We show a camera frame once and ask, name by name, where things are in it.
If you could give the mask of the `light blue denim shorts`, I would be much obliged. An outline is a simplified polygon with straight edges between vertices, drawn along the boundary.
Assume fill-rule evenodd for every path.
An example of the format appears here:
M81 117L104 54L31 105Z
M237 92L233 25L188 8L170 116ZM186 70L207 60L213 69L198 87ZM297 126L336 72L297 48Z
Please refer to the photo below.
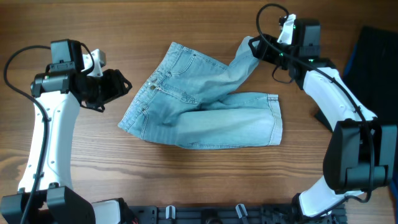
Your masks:
M238 91L258 63L248 38L229 64L174 42L119 127L142 140L185 149L278 145L279 97Z

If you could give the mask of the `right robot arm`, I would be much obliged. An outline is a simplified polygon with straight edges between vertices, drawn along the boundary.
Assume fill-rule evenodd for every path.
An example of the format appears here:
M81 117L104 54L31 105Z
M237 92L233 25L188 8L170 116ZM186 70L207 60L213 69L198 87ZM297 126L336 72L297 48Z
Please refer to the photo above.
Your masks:
M318 20L291 14L279 25L279 37L260 33L249 40L249 48L254 57L288 71L291 81L318 105L332 131L322 177L294 198L294 220L307 222L391 182L397 127L381 124L343 83L331 60L320 57Z

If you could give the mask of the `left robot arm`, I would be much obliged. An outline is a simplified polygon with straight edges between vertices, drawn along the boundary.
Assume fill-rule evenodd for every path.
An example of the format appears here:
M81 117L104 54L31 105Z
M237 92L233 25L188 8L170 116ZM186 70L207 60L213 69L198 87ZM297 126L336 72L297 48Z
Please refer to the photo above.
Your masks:
M102 51L79 41L53 41L50 51L51 63L26 94L35 108L27 167L17 193L1 199L1 215L8 223L137 223L121 198L91 203L78 195L70 168L79 111L103 112L131 83L119 70L105 69Z

